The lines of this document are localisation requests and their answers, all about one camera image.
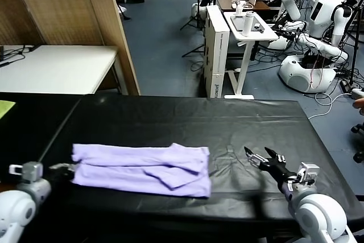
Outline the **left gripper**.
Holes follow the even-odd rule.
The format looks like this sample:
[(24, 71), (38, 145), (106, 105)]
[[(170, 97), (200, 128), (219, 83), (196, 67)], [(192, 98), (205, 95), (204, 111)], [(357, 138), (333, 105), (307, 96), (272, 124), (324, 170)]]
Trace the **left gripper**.
[(57, 163), (51, 166), (46, 173), (46, 180), (50, 183), (72, 182), (75, 178), (75, 164)]

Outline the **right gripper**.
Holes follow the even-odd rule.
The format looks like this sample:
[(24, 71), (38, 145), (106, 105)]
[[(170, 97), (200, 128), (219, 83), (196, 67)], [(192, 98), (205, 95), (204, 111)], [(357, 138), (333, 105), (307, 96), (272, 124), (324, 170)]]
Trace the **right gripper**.
[(278, 154), (275, 150), (264, 148), (271, 159), (266, 159), (259, 154), (253, 153), (248, 147), (244, 147), (246, 156), (250, 164), (262, 171), (268, 172), (278, 185), (282, 185), (292, 176), (296, 176), (295, 172), (286, 168), (286, 158), (282, 154)]

